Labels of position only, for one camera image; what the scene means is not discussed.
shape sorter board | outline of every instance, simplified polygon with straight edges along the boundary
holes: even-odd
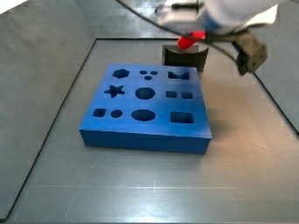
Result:
[[[196,68],[110,64],[78,131],[86,146],[204,154],[211,127]]]

metal table surface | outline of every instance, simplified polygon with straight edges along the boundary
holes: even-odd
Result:
[[[205,155],[85,147],[78,126],[109,63],[160,64],[169,41],[97,41],[6,223],[299,222],[299,141],[256,78],[209,51]]]

red object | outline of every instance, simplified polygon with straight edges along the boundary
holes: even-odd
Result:
[[[196,39],[205,39],[205,31],[193,31],[189,33],[190,36],[193,36]],[[188,39],[185,37],[180,37],[177,40],[177,46],[180,49],[186,50],[193,44],[195,40]]]

square hole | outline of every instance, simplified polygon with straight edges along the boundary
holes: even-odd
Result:
[[[172,123],[193,123],[192,113],[172,112],[170,122]]]
[[[165,91],[165,97],[168,98],[176,98],[177,97],[177,94],[174,91]]]
[[[181,92],[181,98],[182,99],[192,99],[192,93],[190,92]]]
[[[94,117],[102,117],[104,115],[105,115],[105,113],[106,113],[106,110],[105,109],[102,109],[102,108],[96,108],[94,109],[94,111],[93,111],[93,116]]]

